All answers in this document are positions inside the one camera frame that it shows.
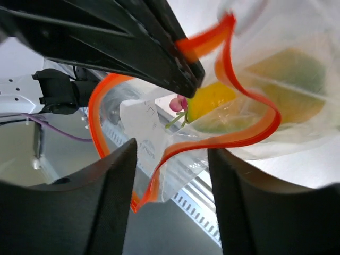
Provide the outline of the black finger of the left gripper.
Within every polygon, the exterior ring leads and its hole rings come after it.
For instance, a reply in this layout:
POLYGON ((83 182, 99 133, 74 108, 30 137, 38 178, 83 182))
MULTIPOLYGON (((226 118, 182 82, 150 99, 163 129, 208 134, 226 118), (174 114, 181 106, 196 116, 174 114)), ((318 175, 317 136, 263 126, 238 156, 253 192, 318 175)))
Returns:
POLYGON ((205 71, 167 1, 1 1, 1 30, 43 57, 139 78, 193 97, 205 71))

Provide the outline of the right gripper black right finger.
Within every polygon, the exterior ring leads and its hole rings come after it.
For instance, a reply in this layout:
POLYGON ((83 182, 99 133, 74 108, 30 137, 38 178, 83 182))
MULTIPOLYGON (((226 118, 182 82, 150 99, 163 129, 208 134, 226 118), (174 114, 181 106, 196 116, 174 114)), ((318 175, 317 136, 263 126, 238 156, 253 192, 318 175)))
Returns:
POLYGON ((225 149, 208 163, 223 254, 339 254, 339 184, 299 186, 225 149))

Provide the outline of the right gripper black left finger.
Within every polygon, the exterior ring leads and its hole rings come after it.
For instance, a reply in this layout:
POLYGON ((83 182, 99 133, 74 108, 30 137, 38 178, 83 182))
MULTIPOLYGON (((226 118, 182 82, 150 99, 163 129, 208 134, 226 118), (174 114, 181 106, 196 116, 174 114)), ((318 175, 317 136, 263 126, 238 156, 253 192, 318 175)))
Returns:
POLYGON ((130 139, 63 181, 1 183, 1 254, 122 254, 137 164, 130 139))

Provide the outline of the red toy grape bunch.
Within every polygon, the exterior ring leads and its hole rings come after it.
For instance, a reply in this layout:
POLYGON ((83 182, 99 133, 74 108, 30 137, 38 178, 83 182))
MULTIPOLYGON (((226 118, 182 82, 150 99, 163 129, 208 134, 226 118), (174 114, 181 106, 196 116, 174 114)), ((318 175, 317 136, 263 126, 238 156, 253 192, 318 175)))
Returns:
POLYGON ((183 122, 181 127, 184 127, 187 123, 187 113, 188 113, 188 102, 187 98, 181 95, 177 95, 176 98, 173 98, 169 104, 170 109, 176 113, 176 118, 171 120, 165 125, 166 129, 169 129, 172 125, 178 122, 180 119, 183 118, 183 122))

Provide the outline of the clear red zip bag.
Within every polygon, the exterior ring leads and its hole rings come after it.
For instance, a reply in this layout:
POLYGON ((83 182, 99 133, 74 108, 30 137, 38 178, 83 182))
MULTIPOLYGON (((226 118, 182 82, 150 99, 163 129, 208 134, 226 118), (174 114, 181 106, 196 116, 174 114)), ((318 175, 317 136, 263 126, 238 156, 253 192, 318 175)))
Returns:
POLYGON ((300 150, 339 134, 339 1, 170 1, 189 36, 180 48, 205 78, 176 118, 167 89, 119 99, 145 82, 110 74, 94 90, 88 122, 100 157, 110 154, 102 124, 138 144, 131 209, 166 202, 224 146, 244 159, 300 150))

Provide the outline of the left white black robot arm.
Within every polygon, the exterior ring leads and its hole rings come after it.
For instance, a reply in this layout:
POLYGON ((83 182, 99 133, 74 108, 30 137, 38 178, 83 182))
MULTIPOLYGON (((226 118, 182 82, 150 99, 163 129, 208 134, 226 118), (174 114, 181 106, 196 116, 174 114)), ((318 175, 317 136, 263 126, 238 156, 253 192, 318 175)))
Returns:
MULTIPOLYGON (((167 1, 1 1, 1 31, 48 60, 188 97, 205 76, 176 45, 185 33, 167 1)), ((55 69, 4 79, 1 112, 72 114, 88 105, 95 84, 55 69)))

